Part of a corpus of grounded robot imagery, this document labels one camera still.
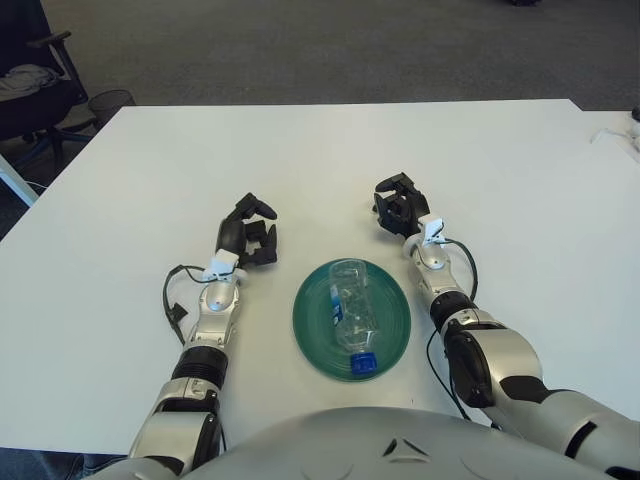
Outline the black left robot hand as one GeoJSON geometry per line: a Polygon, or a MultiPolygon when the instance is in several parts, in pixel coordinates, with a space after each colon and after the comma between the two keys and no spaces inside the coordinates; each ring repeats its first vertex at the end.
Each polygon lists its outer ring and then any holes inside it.
{"type": "Polygon", "coordinates": [[[237,266],[263,266],[277,262],[277,213],[252,193],[247,193],[220,223],[216,249],[238,256],[237,266]]]}

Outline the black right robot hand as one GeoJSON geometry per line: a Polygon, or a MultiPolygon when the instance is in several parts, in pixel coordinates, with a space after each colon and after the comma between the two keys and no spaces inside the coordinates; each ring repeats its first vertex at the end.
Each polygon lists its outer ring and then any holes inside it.
{"type": "Polygon", "coordinates": [[[430,213],[426,197],[404,172],[379,182],[373,198],[379,226],[405,239],[420,232],[418,219],[430,213]]]}

